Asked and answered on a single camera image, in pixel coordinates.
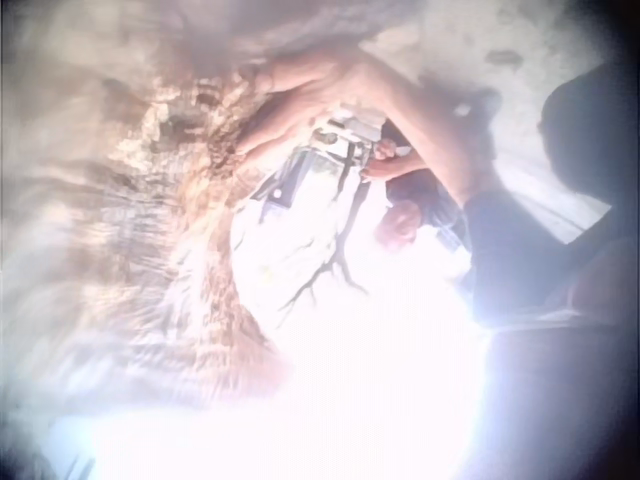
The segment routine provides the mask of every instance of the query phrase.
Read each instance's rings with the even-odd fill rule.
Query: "brown fur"
[[[366,36],[410,4],[314,4],[284,25],[253,12],[237,42],[223,0],[26,11],[3,72],[5,401],[103,412],[274,392],[288,368],[230,263],[234,211],[266,173],[232,154],[267,100],[235,67]]]

